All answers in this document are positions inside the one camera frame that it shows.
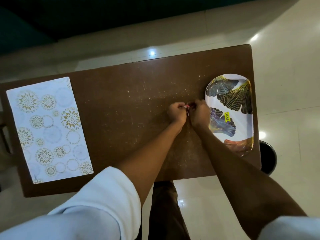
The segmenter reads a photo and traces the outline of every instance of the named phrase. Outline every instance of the black round stool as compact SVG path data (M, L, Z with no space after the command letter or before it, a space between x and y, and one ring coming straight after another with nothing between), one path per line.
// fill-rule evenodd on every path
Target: black round stool
M264 141L260 143L261 171L270 175L277 165L277 154L272 146Z

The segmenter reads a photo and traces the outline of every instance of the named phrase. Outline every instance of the forearm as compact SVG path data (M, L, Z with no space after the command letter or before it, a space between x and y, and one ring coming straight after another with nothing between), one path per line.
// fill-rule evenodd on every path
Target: forearm
M266 224L281 215L306 215L277 182L232 153L209 129L195 130L242 228L251 239L256 239Z
M143 205L181 125L171 123L157 137L116 167L134 184Z

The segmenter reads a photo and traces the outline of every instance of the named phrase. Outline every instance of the person's right hand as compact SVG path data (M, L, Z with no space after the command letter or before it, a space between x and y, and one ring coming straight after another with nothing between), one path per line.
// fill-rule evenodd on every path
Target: person's right hand
M196 99L194 103L196 104L196 107L189 108L191 125L194 128L207 129L210 124L210 108L205 100Z

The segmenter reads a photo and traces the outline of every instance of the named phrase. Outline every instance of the person's left hand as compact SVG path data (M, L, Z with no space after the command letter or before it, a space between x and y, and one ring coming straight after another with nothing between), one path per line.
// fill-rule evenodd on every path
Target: person's left hand
M184 107L185 103L173 103L168 108L168 115L171 122L177 123L182 126L186 123L187 120L187 110Z

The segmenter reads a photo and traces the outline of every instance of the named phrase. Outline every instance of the yellow price sticker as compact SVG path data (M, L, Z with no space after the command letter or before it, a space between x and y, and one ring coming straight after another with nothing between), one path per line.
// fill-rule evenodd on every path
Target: yellow price sticker
M229 112L224 113L224 119L226 120L226 122L231 121L230 116L229 116Z

